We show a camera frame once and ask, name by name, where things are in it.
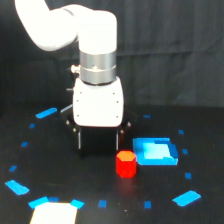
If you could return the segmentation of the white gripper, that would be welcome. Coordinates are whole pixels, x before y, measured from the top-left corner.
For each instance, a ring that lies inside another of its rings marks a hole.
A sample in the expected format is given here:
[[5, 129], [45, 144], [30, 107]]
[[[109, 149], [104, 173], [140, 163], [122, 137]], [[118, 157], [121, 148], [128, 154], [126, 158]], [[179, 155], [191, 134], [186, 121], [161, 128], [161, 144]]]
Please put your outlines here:
[[[107, 85], [89, 85], [75, 80], [72, 104], [60, 111], [67, 125], [74, 128], [117, 128], [115, 149], [119, 151], [120, 132], [129, 128], [137, 116], [124, 110], [124, 95], [120, 78]], [[81, 129], [77, 133], [78, 153], [82, 154]]]

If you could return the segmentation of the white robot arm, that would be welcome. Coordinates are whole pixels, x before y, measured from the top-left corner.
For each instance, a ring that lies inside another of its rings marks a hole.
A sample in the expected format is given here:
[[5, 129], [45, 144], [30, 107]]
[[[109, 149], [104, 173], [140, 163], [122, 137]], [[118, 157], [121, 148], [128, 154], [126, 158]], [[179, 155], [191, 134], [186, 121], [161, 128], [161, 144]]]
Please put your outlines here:
[[117, 151], [124, 147], [131, 122], [125, 118], [124, 95], [116, 75], [117, 18], [104, 10], [70, 4], [49, 9], [45, 0], [14, 0], [16, 12], [28, 36], [44, 51], [78, 44], [79, 64], [71, 67], [74, 81], [72, 104], [60, 111], [77, 134], [83, 148], [86, 128], [111, 130]]

